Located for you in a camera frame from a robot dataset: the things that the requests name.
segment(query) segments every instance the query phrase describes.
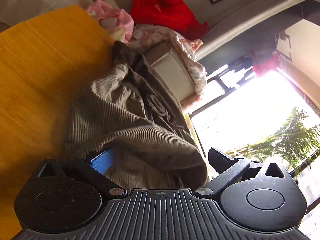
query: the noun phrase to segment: metal screw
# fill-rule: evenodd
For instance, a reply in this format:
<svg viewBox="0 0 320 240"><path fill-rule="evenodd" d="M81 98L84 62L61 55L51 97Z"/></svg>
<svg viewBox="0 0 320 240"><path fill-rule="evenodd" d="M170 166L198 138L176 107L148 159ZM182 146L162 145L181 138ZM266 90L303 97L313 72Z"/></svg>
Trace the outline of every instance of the metal screw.
<svg viewBox="0 0 320 240"><path fill-rule="evenodd" d="M124 190L122 188L115 187L115 188L109 189L109 194L113 196L121 196L124 194Z"/></svg>
<svg viewBox="0 0 320 240"><path fill-rule="evenodd" d="M212 189L207 188L207 187L201 187L197 189L197 193L200 195L208 196L213 193Z"/></svg>

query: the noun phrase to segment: window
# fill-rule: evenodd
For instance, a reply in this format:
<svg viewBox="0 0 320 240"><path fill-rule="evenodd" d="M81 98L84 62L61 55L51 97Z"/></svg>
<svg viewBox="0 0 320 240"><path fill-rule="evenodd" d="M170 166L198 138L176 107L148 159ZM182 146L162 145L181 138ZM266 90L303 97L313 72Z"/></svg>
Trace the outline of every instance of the window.
<svg viewBox="0 0 320 240"><path fill-rule="evenodd" d="M211 147L227 152L258 142L277 131L294 107L307 112L309 117L303 122L306 128L320 123L318 115L281 73L271 71L262 78L255 78L254 74L247 72L222 72L222 75L211 77L211 81L218 77L223 82L221 87L225 93L190 114L205 153ZM218 175L213 169L208 173L211 178ZM320 196L319 176L320 158L311 164L311 169L307 167L297 176L308 205L315 203ZM316 229L319 217L320 206L316 205L300 226L311 239L320 239Z"/></svg>

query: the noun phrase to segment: wooden table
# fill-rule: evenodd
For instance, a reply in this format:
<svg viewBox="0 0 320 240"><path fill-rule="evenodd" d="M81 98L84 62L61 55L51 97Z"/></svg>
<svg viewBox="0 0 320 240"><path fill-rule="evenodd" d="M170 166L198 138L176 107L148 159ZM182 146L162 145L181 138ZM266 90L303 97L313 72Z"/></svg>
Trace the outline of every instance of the wooden table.
<svg viewBox="0 0 320 240"><path fill-rule="evenodd" d="M0 34L0 240L21 230L14 199L45 157L61 155L70 104L110 69L113 42L78 6Z"/></svg>

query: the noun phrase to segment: ribbed black surface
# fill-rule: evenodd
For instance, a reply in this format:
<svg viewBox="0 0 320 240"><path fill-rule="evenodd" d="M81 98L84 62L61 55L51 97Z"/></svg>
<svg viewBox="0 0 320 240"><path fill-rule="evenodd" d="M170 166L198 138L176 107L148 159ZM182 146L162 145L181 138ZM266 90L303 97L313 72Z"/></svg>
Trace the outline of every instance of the ribbed black surface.
<svg viewBox="0 0 320 240"><path fill-rule="evenodd" d="M181 189L133 190L127 198L111 200L99 218L74 232L43 234L25 229L15 237L15 240L58 239L297 240L308 238L296 229L274 234L243 229L225 218L214 201L196 198L189 190Z"/></svg>

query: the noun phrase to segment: triangular cutout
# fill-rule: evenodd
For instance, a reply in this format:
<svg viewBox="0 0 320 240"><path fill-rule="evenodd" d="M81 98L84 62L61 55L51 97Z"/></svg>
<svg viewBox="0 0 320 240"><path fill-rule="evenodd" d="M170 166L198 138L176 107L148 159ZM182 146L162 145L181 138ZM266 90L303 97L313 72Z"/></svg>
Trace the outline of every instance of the triangular cutout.
<svg viewBox="0 0 320 240"><path fill-rule="evenodd" d="M42 168L41 172L39 173L38 177L52 177L55 176L56 172L54 171L54 168L52 167L51 163L46 163L45 166Z"/></svg>
<svg viewBox="0 0 320 240"><path fill-rule="evenodd" d="M276 163L270 163L266 171L266 176L284 178L282 171L279 169Z"/></svg>

